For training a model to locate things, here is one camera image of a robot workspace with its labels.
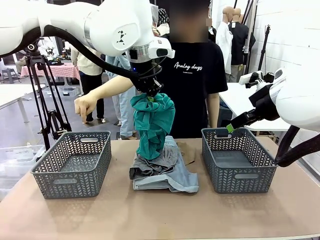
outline white table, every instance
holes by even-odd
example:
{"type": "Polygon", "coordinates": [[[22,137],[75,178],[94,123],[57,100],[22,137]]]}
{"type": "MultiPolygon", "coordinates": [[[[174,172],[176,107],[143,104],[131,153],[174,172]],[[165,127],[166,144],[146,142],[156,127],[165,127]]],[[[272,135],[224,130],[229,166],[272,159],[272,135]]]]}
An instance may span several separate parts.
{"type": "MultiPolygon", "coordinates": [[[[256,89],[256,86],[246,88],[245,85],[240,85],[239,83],[228,83],[228,91],[220,92],[219,95],[233,112],[233,116],[237,117],[254,108],[249,97],[256,92],[256,89]]],[[[245,127],[248,130],[255,132],[286,132],[288,131],[290,124],[286,123],[281,118],[278,118],[274,121],[256,121],[245,127]]]]}
{"type": "Polygon", "coordinates": [[[32,93],[31,84],[1,84],[0,85],[0,109],[10,106],[18,102],[19,108],[23,117],[23,121],[28,123],[28,116],[23,104],[23,101],[29,101],[31,98],[25,98],[26,94],[32,93]]]}

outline tripod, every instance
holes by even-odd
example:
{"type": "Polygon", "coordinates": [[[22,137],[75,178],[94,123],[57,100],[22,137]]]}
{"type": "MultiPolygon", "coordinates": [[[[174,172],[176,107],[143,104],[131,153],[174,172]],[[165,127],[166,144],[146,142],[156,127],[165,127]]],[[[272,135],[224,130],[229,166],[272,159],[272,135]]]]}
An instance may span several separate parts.
{"type": "Polygon", "coordinates": [[[44,139],[45,148],[46,148],[46,150],[49,150],[49,148],[50,148],[49,134],[52,133],[53,139],[57,140],[63,133],[71,132],[72,130],[71,130],[71,126],[68,121],[68,117],[67,117],[64,105],[62,103],[62,100],[61,100],[61,97],[60,97],[60,94],[59,94],[59,91],[57,88],[57,84],[56,84],[56,81],[55,81],[54,76],[52,74],[47,57],[40,54],[36,43],[30,44],[27,48],[28,48],[28,52],[27,52],[27,56],[25,57],[25,62],[26,62],[27,68],[28,68],[30,81],[31,81],[32,89],[33,89],[33,94],[34,94],[34,99],[35,99],[35,103],[36,103],[36,108],[37,108],[40,123],[41,123],[41,130],[40,130],[39,134],[42,134],[43,139],[44,139]],[[47,82],[49,83],[49,88],[51,91],[51,95],[52,95],[55,109],[49,110],[47,107],[45,97],[44,97],[43,92],[40,87],[39,78],[37,76],[36,65],[37,65],[38,70],[43,70],[45,78],[46,78],[47,82]],[[50,72],[52,84],[49,79],[47,67],[50,72]],[[38,88],[40,104],[38,102],[37,92],[36,92],[34,83],[37,85],[37,88],[38,88]],[[58,96],[59,103],[61,105],[61,108],[62,108],[62,111],[63,111],[63,114],[64,114],[66,121],[63,120],[63,117],[61,115],[54,91],[56,91],[56,94],[58,96]]]}

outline pink table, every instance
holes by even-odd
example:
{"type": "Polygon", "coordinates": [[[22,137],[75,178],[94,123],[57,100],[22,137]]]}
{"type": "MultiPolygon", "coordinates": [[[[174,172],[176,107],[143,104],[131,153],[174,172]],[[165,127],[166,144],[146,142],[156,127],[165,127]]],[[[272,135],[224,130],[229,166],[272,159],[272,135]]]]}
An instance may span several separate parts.
{"type": "MultiPolygon", "coordinates": [[[[50,66],[52,74],[54,77],[64,77],[64,78],[76,78],[80,81],[80,74],[78,67],[74,66],[72,63],[68,62],[60,66],[50,66]]],[[[38,70],[38,68],[35,68],[36,74],[38,76],[44,76],[45,73],[43,70],[38,70]]],[[[22,67],[21,76],[28,76],[28,68],[27,66],[22,67]]]]}

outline person in black t-shirt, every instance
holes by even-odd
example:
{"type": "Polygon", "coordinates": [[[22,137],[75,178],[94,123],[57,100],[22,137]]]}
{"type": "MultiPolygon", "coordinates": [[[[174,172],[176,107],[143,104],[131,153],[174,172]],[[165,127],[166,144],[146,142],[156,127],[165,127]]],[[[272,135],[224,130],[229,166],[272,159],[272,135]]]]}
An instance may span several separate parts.
{"type": "MultiPolygon", "coordinates": [[[[228,90],[221,49],[208,40],[209,0],[175,0],[170,8],[170,35],[165,35],[175,50],[166,58],[157,80],[164,84],[162,93],[174,102],[175,117],[170,135],[201,138],[201,129],[217,127],[219,92],[228,90]]],[[[75,111],[85,119],[97,99],[106,98],[132,87],[128,78],[115,77],[89,94],[75,100],[75,111]]]]}

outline tabletop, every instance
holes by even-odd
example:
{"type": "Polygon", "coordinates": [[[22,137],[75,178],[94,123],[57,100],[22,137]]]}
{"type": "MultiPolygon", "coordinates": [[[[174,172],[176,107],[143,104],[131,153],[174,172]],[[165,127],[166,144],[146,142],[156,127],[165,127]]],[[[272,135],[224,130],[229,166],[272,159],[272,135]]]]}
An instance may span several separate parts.
{"type": "MultiPolygon", "coordinates": [[[[249,97],[256,92],[256,87],[246,88],[245,85],[239,83],[228,83],[228,91],[220,92],[219,95],[230,110],[239,116],[244,112],[252,110],[249,97]]],[[[290,124],[278,118],[274,121],[261,120],[249,126],[246,126],[250,131],[273,131],[273,132],[286,132],[290,124]]]]}
{"type": "MultiPolygon", "coordinates": [[[[276,144],[258,137],[272,154],[276,144]]],[[[112,159],[94,198],[45,200],[28,173],[0,203],[0,239],[174,240],[320,235],[320,188],[296,163],[278,167],[268,193],[215,193],[201,139],[177,139],[198,173],[198,193],[134,191],[129,179],[138,140],[111,141],[112,159]]]]}
{"type": "Polygon", "coordinates": [[[15,101],[26,94],[32,93],[31,84],[0,84],[0,106],[15,101]]]}
{"type": "MultiPolygon", "coordinates": [[[[52,74],[54,77],[65,77],[65,78],[76,78],[80,80],[80,74],[78,67],[74,66],[71,62],[66,62],[63,65],[52,65],[50,66],[52,74]]],[[[35,68],[36,74],[38,76],[44,76],[45,73],[43,70],[38,70],[38,68],[35,68]]],[[[21,76],[28,76],[28,67],[23,66],[21,70],[21,76]]]]}

